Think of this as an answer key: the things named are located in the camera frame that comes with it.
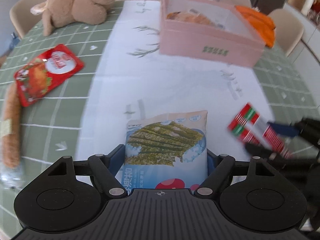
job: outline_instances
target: red circle print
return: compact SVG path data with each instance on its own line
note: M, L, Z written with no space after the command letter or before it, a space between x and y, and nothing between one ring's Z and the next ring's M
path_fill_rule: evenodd
M193 185L190 187L190 189L191 189L192 191L194 191L194 190L196 190L199 186L200 186L199 184L193 184Z
M184 188L185 184L181 179L167 179L160 182L156 189Z

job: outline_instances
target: cabinet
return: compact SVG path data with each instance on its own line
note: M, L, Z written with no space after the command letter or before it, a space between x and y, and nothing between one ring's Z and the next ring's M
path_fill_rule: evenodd
M294 65L309 88L317 106L320 106L320 64L308 48L304 48Z
M312 50L316 57L320 59L320 31L318 29L313 33L308 41L308 47Z
M302 35L302 40L305 43L308 43L311 36L316 30L316 25L312 22L310 22L304 15L302 15L297 9L293 8L289 4L285 3L283 8L290 13L292 13L304 26L304 32Z
M288 60L291 63L294 63L295 60L297 59L297 57L299 57L300 53L302 52L302 50L304 49L305 45L303 44L302 41L299 41L299 43L297 44L297 46L294 47L293 51L290 53L290 55L288 56Z

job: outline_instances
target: red pouch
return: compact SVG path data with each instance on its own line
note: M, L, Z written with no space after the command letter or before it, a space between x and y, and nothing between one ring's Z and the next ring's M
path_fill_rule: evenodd
M84 66L65 45L40 54L14 74L22 106L30 106Z

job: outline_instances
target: green checkered tablecloth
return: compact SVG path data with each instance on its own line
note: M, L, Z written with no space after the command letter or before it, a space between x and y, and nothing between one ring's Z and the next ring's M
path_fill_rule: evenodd
M74 23L57 29L49 37L42 35L39 22L18 44L0 69L0 111L13 74L33 57L56 46L66 44L85 64L85 67L36 104L26 107L21 120L22 165L26 182L32 181L51 163L63 155L74 156L81 117L89 95L100 56L123 7L116 2L107 21L101 25ZM276 45L266 49L254 71L279 122L295 122L302 116L319 118L305 83ZM68 148L57 151L68 142ZM293 139L290 149L298 156L315 156L316 150L300 139ZM13 201L17 190L0 185L0 229L9 236L21 227L14 215Z
M305 84L308 81L302 80L277 44L272 49L265 49L254 72L277 122L294 123L302 117L320 118L318 106ZM289 149L301 158L312 158L318 153L301 138L292 139Z
M21 152L27 183L61 156L74 156L91 81L122 8L123 2L116 2L103 24L74 23L55 30L49 37L43 36L42 22L39 22L17 45L0 69L1 111L6 88L13 82L13 74L46 50L63 43L85 66L49 92L44 99L22 111ZM64 141L68 141L68 148L56 151ZM13 210L13 201L17 194L18 190L4 189L0 185L0 229L9 237L15 236L21 230Z

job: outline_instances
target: red snack packet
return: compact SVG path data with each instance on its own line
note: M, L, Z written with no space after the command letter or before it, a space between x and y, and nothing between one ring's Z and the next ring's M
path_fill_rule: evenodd
M249 103L236 115L228 129L243 142L262 144L263 139L272 151L279 152L284 158L291 156L285 143Z
M65 45L40 54L14 74L22 106L30 106L83 68Z

